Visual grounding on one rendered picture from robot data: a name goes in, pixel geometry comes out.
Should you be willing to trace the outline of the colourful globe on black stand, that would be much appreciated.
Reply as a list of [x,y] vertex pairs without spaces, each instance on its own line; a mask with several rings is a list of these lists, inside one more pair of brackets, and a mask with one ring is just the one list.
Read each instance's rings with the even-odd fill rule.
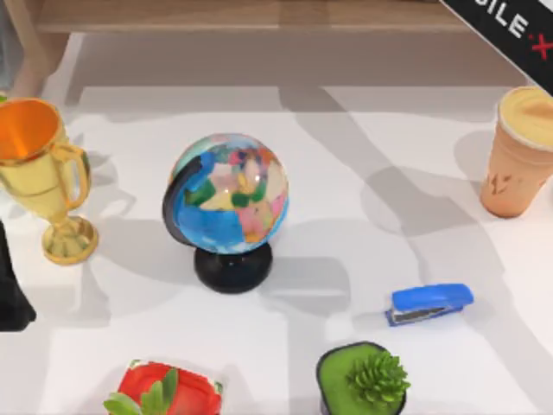
[[215,133],[175,162],[162,219],[179,243],[194,248],[194,270],[213,291],[238,294],[269,275],[270,239],[289,207],[289,181],[277,155],[242,133]]

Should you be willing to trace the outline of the blue stapler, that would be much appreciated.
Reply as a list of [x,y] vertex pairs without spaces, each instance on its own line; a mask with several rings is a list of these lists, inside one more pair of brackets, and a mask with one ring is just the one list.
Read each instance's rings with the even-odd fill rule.
[[474,295],[465,284],[417,286],[394,291],[385,316],[390,326],[401,326],[460,312],[473,302]]

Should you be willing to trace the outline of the black pot with green plant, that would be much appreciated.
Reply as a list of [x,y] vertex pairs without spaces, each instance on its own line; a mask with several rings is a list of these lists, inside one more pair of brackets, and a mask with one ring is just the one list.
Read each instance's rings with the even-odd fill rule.
[[374,342],[328,350],[316,380],[321,415],[400,415],[410,388],[400,358]]

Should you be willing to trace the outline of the red pot with green plant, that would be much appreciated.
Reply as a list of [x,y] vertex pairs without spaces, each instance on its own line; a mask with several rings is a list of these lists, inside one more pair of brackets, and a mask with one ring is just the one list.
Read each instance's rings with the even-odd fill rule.
[[222,395],[223,384],[202,374],[133,360],[103,406],[108,415],[222,415]]

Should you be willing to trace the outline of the gold trophy cup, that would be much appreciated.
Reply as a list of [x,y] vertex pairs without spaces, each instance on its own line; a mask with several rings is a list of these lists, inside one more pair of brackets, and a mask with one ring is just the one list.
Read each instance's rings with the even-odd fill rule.
[[94,225],[70,212],[86,201],[92,174],[86,152],[69,142],[54,105],[41,99],[0,103],[0,185],[49,222],[41,244],[58,265],[87,260],[99,242]]

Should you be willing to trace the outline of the orange paper cup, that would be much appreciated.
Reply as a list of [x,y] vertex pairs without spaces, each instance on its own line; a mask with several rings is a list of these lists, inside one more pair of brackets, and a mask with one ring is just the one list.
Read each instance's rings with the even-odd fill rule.
[[497,114],[480,202],[491,214],[515,218],[553,176],[553,97],[521,86],[500,100]]

